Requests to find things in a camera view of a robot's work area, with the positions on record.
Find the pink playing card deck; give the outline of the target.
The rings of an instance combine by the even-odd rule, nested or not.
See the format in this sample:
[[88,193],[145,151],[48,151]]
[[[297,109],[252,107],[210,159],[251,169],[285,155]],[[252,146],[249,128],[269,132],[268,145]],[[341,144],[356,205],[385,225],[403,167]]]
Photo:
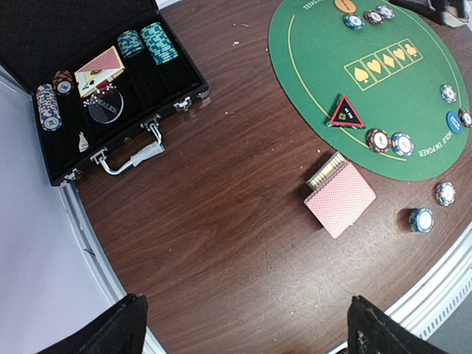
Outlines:
[[376,194],[351,162],[313,191],[304,205],[328,234],[338,238],[352,226],[376,199]]

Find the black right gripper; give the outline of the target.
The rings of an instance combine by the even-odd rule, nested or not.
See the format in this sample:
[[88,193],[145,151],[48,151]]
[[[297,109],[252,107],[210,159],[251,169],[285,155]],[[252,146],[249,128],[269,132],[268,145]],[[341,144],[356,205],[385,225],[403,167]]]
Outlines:
[[448,27],[468,24],[471,15],[471,1],[466,0],[390,0],[389,3]]

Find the blue white chip stack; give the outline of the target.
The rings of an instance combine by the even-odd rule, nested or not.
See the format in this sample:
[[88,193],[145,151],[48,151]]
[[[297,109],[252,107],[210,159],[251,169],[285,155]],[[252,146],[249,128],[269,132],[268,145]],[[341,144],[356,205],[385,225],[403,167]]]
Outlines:
[[439,205],[448,207],[455,202],[456,190],[451,182],[439,183],[436,186],[436,197]]

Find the orange round button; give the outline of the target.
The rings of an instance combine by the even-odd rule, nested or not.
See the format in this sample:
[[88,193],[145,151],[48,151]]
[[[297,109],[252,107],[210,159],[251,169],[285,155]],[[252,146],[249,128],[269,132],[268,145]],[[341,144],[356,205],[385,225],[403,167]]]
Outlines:
[[357,10],[357,7],[352,0],[335,0],[334,4],[338,10],[346,14],[353,14]]

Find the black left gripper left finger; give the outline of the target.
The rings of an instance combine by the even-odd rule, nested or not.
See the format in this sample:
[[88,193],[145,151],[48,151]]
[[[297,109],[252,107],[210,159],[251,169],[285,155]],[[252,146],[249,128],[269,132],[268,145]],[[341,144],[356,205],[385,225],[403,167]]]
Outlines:
[[128,294],[85,327],[42,353],[142,353],[148,318],[146,296]]

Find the blue round button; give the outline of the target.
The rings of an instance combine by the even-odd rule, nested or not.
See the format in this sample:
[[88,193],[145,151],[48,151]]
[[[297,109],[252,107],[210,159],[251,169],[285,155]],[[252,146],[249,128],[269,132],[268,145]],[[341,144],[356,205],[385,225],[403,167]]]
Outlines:
[[446,123],[453,134],[460,135],[462,133],[462,121],[456,112],[449,111],[446,114]]

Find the dark blue chip stack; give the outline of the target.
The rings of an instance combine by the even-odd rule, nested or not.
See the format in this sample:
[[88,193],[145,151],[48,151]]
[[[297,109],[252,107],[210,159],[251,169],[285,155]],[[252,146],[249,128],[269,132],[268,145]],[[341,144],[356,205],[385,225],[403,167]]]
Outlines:
[[429,233],[434,227],[434,214],[429,208],[412,209],[409,227],[413,232]]

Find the red triangular dealer marker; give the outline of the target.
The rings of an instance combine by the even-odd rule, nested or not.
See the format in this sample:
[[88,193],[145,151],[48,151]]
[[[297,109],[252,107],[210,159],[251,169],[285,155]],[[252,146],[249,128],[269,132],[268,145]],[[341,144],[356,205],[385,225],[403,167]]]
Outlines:
[[328,126],[365,129],[366,125],[346,95],[341,95],[327,121]]

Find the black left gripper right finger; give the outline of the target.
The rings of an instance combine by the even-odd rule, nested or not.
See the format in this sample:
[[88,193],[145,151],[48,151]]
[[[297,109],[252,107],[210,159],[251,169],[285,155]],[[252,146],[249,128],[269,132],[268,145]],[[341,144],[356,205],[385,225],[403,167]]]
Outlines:
[[445,353],[392,320],[363,296],[347,312],[347,353]]

